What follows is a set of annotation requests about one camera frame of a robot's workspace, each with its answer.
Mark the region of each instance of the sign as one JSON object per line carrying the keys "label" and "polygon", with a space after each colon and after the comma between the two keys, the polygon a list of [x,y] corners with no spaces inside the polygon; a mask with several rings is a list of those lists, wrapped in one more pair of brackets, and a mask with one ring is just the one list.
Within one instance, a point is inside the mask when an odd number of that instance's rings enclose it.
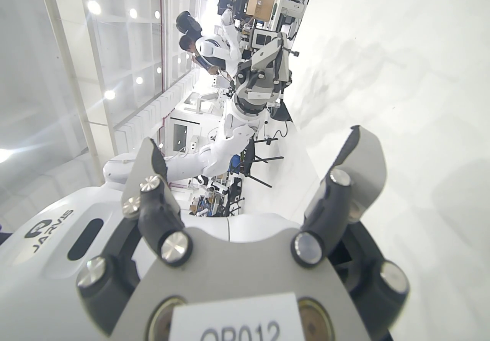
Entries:
{"label": "sign", "polygon": [[304,341],[294,293],[178,306],[170,341]]}
{"label": "sign", "polygon": [[73,215],[73,210],[68,209],[60,213],[56,208],[51,213],[43,213],[43,220],[34,224],[20,240],[19,246],[14,249],[17,254],[12,265],[21,264],[37,255],[44,245],[59,231],[65,220]]}

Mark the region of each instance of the cardboard box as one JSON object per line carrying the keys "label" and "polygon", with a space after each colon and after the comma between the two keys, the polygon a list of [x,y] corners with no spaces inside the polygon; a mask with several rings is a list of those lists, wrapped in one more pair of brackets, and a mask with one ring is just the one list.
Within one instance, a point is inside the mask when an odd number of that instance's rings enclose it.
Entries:
{"label": "cardboard box", "polygon": [[271,20],[274,0],[248,0],[247,15],[251,15],[259,21]]}

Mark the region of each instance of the black helmet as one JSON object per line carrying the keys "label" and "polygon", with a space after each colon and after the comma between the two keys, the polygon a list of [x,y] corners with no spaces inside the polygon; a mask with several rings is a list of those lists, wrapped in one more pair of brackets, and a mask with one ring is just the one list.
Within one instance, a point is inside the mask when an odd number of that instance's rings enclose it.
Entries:
{"label": "black helmet", "polygon": [[201,25],[190,14],[189,11],[184,11],[179,14],[175,20],[177,29],[180,33],[188,34],[189,36],[201,35]]}

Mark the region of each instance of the chair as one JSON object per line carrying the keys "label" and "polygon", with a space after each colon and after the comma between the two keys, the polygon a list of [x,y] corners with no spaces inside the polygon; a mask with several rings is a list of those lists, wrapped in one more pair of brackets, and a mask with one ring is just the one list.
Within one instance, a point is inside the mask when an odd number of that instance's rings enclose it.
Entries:
{"label": "chair", "polygon": [[257,181],[257,182],[261,183],[262,185],[265,185],[266,187],[272,188],[271,185],[264,182],[263,180],[259,180],[259,178],[256,178],[256,177],[250,175],[250,169],[252,168],[252,164],[254,162],[265,162],[267,164],[269,161],[284,158],[284,157],[280,156],[280,157],[269,157],[266,159],[262,159],[258,155],[255,154],[255,144],[256,143],[267,143],[267,145],[271,145],[271,143],[275,140],[278,140],[278,138],[267,138],[264,140],[254,140],[251,138],[250,141],[248,142],[247,146],[245,147],[245,150],[243,151],[245,154],[245,159],[242,162],[240,162],[240,164],[238,164],[238,166],[232,168],[232,171],[234,173],[240,173],[241,172],[246,177],[252,178],[252,180]]}
{"label": "chair", "polygon": [[[238,211],[238,214],[240,214],[240,209],[242,208],[239,204],[240,201],[245,200],[245,198],[240,198],[242,195],[242,179],[241,178],[235,178],[233,180],[233,183],[230,185],[228,189],[228,200],[226,202],[226,206],[223,210],[222,216],[228,217],[228,216],[234,216],[235,211]],[[233,210],[230,210],[232,205],[238,205],[236,208]]]}

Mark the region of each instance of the white floor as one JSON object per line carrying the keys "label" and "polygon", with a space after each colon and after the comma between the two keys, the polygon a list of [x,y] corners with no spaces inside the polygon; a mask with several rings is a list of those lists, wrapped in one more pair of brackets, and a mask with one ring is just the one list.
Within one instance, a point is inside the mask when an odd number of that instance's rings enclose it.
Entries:
{"label": "white floor", "polygon": [[363,222],[411,282],[396,341],[490,339],[489,2],[311,0],[289,60],[285,102],[319,176],[349,126],[383,145]]}
{"label": "white floor", "polygon": [[[265,132],[274,136],[278,129],[285,134],[285,122],[271,120]],[[287,123],[285,138],[279,133],[276,137],[279,140],[273,141],[270,146],[257,143],[255,153],[261,158],[282,156],[284,159],[267,164],[256,162],[251,171],[252,176],[272,185],[272,188],[245,178],[242,186],[245,201],[240,205],[244,206],[243,213],[277,213],[303,223],[303,211],[318,189],[320,178],[293,123]]]}

